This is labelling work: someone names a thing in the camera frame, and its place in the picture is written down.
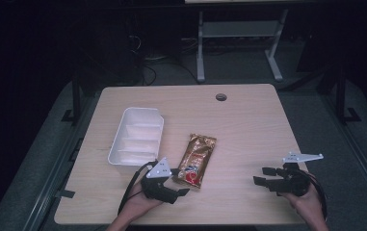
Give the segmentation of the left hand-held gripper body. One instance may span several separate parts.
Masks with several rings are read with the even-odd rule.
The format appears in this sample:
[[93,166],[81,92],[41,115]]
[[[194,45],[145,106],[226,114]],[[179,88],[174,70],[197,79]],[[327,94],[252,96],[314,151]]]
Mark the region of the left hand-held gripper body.
[[179,191],[164,185],[172,177],[172,171],[167,158],[157,162],[141,180],[144,195],[150,199],[173,204],[179,197]]

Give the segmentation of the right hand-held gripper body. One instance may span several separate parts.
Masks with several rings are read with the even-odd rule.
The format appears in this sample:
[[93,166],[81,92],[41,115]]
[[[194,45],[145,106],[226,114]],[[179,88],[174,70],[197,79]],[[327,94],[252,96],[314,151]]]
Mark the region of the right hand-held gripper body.
[[288,184],[286,193],[292,193],[296,196],[303,196],[308,192],[310,185],[320,193],[323,189],[317,179],[300,169],[299,163],[305,163],[309,161],[322,160],[323,154],[303,154],[289,152],[283,159],[282,168],[276,170],[276,174],[281,176],[283,180]]

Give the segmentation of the brown shiny snack packet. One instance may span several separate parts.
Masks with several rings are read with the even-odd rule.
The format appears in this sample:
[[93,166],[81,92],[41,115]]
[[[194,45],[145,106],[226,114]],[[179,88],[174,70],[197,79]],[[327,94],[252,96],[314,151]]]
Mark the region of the brown shiny snack packet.
[[191,134],[174,180],[179,184],[200,189],[216,142],[217,139],[213,137]]

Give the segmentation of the white plastic bin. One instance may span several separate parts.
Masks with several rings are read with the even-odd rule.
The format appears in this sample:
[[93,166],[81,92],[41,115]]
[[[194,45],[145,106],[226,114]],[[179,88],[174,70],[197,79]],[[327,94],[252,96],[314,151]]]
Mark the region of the white plastic bin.
[[164,119],[155,108],[127,108],[122,115],[108,162],[137,167],[158,157]]

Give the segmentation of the person's right hand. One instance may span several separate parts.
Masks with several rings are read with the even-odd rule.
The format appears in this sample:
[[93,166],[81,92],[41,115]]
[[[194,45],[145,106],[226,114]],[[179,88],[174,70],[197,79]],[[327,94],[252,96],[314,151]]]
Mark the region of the person's right hand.
[[291,207],[305,221],[317,221],[324,217],[319,195],[312,184],[309,185],[308,192],[303,196],[296,196],[288,192],[282,192],[280,195],[289,201]]

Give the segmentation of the person's left hand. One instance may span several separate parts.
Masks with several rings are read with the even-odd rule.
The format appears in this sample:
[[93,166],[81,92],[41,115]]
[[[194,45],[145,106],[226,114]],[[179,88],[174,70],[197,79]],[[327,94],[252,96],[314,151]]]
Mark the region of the person's left hand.
[[131,223],[161,204],[160,200],[147,198],[143,193],[142,185],[137,183],[133,186],[118,217],[122,221]]

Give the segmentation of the black metal stand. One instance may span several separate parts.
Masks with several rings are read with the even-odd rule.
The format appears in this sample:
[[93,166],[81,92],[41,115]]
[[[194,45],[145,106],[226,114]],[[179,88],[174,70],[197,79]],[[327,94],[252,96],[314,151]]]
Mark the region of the black metal stand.
[[346,125],[348,122],[357,122],[361,118],[357,114],[354,108],[346,108],[346,74],[342,64],[337,66],[337,77],[336,77],[336,103],[335,112],[338,120]]

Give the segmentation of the white metal desk frame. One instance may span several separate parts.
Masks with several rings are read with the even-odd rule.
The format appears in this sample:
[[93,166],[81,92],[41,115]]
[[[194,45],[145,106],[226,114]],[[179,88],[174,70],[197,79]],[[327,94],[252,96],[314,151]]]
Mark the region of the white metal desk frame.
[[288,10],[283,10],[278,20],[252,21],[205,21],[203,12],[198,14],[197,30],[197,80],[205,81],[203,40],[215,38],[272,38],[269,49],[265,50],[266,60],[276,81],[283,80],[275,60],[275,51],[280,41]]

